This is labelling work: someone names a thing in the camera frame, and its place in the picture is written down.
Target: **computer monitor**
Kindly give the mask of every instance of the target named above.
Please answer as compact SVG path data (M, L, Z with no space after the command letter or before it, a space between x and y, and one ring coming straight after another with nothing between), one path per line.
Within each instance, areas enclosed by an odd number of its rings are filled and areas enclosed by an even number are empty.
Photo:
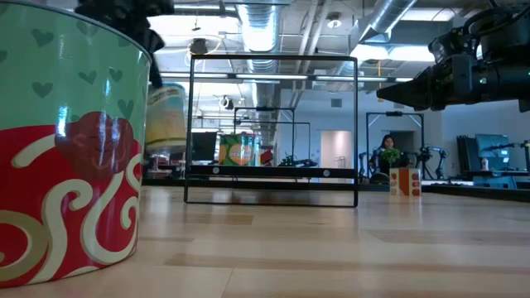
M215 159L215 143L217 132L193 132L191 133L191 160L212 161Z
M491 149L491 147L508 145L508 136L490 134L477 134L475 136L480 158L509 158L508 148Z

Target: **red swirl pattern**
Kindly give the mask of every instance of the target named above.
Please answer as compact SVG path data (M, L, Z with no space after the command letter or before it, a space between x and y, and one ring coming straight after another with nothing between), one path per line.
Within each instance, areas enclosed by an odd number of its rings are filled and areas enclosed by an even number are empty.
M37 158L27 166L17 166L13 160L24 148L42 138L56 134L55 125L37 126L37 127L19 127L0 131L0 139L3 140L2 154L0 154L0 214L22 214L34 219L42 224L42 228L47 230L46 219L44 219L43 204L46 195L56 186L68 180L76 180L81 183L88 183L92 189L91 199L87 205L80 209L73 209L70 205L80 194L75 191L68 192L60 201L60 213L64 221L66 231L67 249L62 259L56 265L51 266L52 273L44 281L56 280L68 276L72 272L82 272L82 268L91 267L87 270L106 267L102 263L96 262L89 257L89 254L83 247L83 222L90 209L98 202L100 196L109 187L114 176L105 176L104 179L86 180L87 176L79 173L79 163L72 163L59 147L51 147L49 150L42 152ZM141 145L132 139L125 140L125 144L120 141L119 146L127 146L127 161L131 162L132 174L134 177L126 179L125 166L117 164L113 169L119 169L123 178L116 180L118 188L112 195L112 199L105 207L103 213L99 216L95 226L94 239L85 239L86 241L97 241L101 247L110 252L119 252L126 248L131 241L137 236L137 214L134 208L128 209L128 217L131 220L131 226L124 228L121 221L122 209L126 202L132 197L138 198L139 193L137 186L131 185L131 179L139 180L141 176L141 167L138 164L133 165L131 161L135 156L141 153ZM31 249L37 249L38 245L28 244L28 232L22 228L10 224L6 215L0 215L0 287L20 286L27 283L38 282L33 278L43 268L47 259L50 258L50 241L51 235L45 236L44 241L48 243L41 245L44 252L30 252ZM26 252L32 257L39 257L35 265L29 270L22 270L19 276L10 276L13 271L11 268L17 265L24 258Z

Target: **woman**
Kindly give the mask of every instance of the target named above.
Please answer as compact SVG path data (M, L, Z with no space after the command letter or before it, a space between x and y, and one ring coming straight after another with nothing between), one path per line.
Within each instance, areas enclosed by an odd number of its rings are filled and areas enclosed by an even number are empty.
M381 141L381 146L373 152L372 158L370 158L370 166L378 168L378 172L387 174L390 172L390 164L388 161L379 158L379 155L390 148L394 148L395 142L391 135L386 135Z

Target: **wooden floor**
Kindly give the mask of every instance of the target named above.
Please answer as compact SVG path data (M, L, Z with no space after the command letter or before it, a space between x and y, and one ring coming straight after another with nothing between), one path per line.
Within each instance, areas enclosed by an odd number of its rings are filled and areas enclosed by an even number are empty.
M0 297L530 297L530 204L361 193L357 209L213 206L142 192L133 257Z

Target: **orange box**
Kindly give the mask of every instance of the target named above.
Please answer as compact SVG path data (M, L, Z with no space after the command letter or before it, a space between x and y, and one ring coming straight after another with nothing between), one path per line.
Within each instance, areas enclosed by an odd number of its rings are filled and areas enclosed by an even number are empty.
M390 169L390 195L422 195L422 173L419 169Z

